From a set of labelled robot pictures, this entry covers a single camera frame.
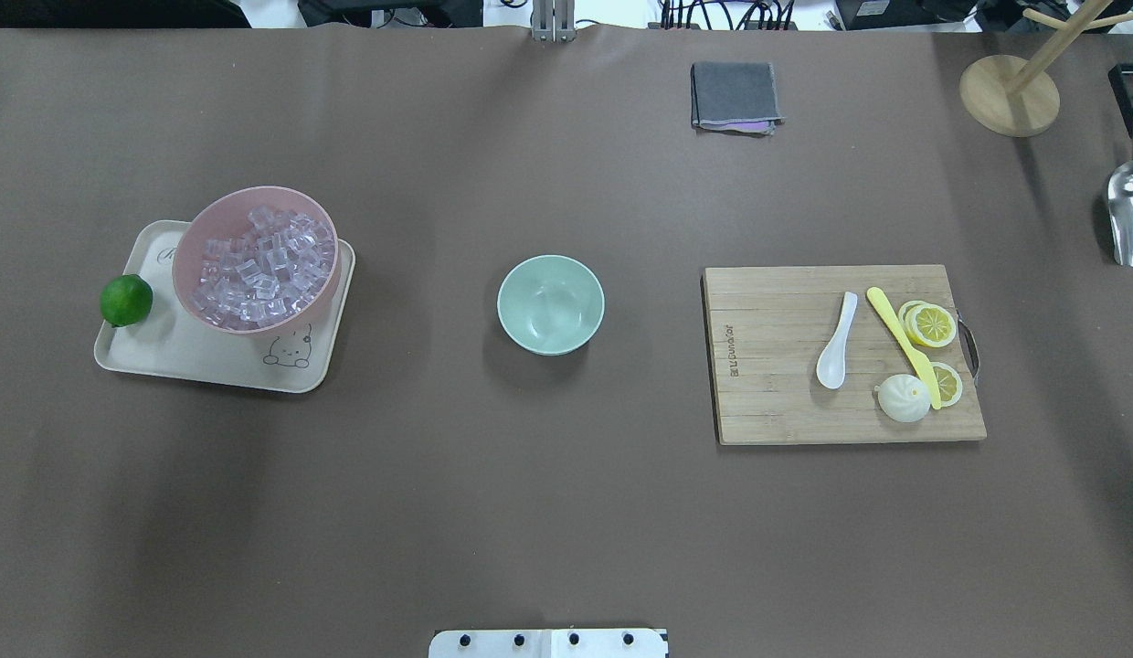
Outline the white ceramic spoon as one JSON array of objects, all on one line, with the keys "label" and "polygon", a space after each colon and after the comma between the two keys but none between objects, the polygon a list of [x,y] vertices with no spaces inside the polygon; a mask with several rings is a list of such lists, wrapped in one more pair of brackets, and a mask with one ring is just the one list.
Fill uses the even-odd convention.
[{"label": "white ceramic spoon", "polygon": [[816,375],[818,383],[827,390],[838,390],[845,383],[847,337],[850,337],[857,307],[858,296],[854,292],[844,292],[838,322],[830,340],[827,341],[819,354],[816,367],[813,367],[813,375]]}]

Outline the mint green bowl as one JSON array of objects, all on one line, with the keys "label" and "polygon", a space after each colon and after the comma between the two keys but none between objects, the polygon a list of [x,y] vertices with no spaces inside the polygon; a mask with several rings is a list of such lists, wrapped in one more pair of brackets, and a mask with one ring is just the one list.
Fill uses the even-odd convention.
[{"label": "mint green bowl", "polygon": [[497,289],[497,321],[529,353],[574,353],[593,340],[607,311],[600,280],[582,262],[537,255],[508,271]]}]

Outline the clear ice cubes pile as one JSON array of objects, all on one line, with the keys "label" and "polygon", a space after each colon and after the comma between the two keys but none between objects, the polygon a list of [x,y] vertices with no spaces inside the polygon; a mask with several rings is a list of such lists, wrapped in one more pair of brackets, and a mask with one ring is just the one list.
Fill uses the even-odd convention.
[{"label": "clear ice cubes pile", "polygon": [[253,206],[242,228],[191,242],[191,287],[179,294],[199,321],[229,333],[257,332],[300,316],[337,274],[332,221],[320,213]]}]

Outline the pink bowl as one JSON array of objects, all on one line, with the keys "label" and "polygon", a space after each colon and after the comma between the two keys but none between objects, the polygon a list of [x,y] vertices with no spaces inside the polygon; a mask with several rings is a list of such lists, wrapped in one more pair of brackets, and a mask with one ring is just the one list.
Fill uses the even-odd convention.
[{"label": "pink bowl", "polygon": [[228,193],[174,249],[174,298],[221,334],[257,337],[327,316],[349,287],[350,246],[320,203],[291,188]]}]

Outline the bamboo cutting board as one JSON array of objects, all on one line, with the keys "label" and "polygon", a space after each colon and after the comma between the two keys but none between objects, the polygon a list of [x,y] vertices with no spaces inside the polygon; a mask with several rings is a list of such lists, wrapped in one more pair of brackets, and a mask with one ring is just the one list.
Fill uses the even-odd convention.
[{"label": "bamboo cutting board", "polygon": [[[915,422],[883,413],[875,388],[912,371],[866,292],[879,287],[894,308],[909,301],[956,311],[942,265],[709,267],[704,316],[717,438],[726,446],[902,444],[983,441],[979,396],[959,340],[927,348],[963,385],[959,403]],[[841,318],[846,292],[857,294],[847,333],[846,374],[823,387],[816,364]]]}]

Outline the grey folded cloth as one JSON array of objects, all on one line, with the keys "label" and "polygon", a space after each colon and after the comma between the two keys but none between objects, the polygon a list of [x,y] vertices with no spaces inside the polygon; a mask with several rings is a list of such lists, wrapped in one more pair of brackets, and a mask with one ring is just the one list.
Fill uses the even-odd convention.
[{"label": "grey folded cloth", "polygon": [[697,61],[689,79],[695,129],[768,136],[787,120],[770,62]]}]

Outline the white steamed bun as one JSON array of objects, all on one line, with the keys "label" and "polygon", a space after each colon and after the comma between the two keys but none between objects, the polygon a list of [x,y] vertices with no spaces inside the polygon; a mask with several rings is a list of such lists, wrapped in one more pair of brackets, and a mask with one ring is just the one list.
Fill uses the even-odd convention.
[{"label": "white steamed bun", "polygon": [[874,388],[883,413],[896,422],[917,422],[931,409],[927,385],[913,375],[898,374]]}]

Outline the upper lemon slice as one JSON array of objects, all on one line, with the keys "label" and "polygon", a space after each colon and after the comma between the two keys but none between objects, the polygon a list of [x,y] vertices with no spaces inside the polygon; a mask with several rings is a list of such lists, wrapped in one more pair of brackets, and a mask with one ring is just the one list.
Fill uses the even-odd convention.
[{"label": "upper lemon slice", "polygon": [[913,300],[902,304],[897,317],[915,345],[944,348],[959,337],[959,321],[942,305]]}]

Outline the lemon slice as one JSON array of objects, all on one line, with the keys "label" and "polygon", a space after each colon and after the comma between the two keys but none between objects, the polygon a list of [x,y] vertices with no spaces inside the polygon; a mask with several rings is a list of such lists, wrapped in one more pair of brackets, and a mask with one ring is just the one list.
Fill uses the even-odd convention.
[{"label": "lemon slice", "polygon": [[942,400],[942,408],[949,408],[959,404],[963,395],[963,381],[959,371],[949,364],[931,362],[936,385]]},{"label": "lemon slice", "polygon": [[942,305],[913,300],[902,304],[897,317],[915,345],[944,348],[959,337],[959,321]]}]

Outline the lower lemon slice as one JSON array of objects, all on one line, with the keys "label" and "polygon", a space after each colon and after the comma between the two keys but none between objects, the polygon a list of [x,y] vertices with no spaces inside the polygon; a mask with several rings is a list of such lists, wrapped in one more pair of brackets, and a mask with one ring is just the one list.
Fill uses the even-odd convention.
[{"label": "lower lemon slice", "polygon": [[949,364],[931,362],[936,385],[942,400],[942,408],[949,408],[959,404],[963,395],[963,381],[959,371]]}]

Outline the beige plastic tray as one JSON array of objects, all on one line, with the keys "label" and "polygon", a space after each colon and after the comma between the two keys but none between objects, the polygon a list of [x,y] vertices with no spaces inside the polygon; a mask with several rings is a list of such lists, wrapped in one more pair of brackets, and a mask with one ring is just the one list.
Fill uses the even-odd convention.
[{"label": "beige plastic tray", "polygon": [[340,280],[323,311],[258,337],[229,336],[201,324],[174,297],[174,247],[188,228],[184,221],[157,220],[140,230],[123,271],[139,274],[153,288],[152,311],[140,324],[121,328],[103,324],[93,348],[96,364],[110,371],[286,393],[320,387],[344,317],[353,247],[338,242]]}]

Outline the green lime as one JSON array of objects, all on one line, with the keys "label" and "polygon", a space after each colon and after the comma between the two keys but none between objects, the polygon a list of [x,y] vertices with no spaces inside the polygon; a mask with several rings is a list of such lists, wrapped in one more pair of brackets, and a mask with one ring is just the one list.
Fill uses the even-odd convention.
[{"label": "green lime", "polygon": [[152,311],[154,289],[139,274],[117,276],[103,287],[99,307],[111,326],[140,324]]}]

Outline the wooden mug tree stand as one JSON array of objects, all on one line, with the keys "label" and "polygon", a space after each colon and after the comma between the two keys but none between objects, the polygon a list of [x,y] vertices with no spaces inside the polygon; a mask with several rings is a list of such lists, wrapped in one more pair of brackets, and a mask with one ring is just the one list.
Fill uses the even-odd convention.
[{"label": "wooden mug tree stand", "polygon": [[1047,68],[1087,29],[1133,22],[1133,11],[1102,18],[1109,1],[1085,1],[1067,20],[1026,8],[1023,17],[1050,27],[1053,34],[1030,58],[983,55],[966,66],[959,97],[966,112],[1002,136],[1026,138],[1051,128],[1060,111],[1060,93]]}]

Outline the black device at edge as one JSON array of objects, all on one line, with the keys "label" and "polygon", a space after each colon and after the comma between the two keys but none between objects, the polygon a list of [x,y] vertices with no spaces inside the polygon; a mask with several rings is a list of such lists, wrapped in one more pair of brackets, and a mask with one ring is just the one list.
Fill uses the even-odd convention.
[{"label": "black device at edge", "polygon": [[1108,79],[1123,123],[1133,136],[1133,62],[1119,62],[1108,72]]}]

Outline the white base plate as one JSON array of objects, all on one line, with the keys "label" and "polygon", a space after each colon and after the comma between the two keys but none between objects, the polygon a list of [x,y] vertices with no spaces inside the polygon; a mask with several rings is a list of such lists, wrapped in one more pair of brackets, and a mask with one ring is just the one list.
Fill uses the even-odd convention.
[{"label": "white base plate", "polygon": [[668,657],[657,629],[446,630],[432,638],[429,657]]}]

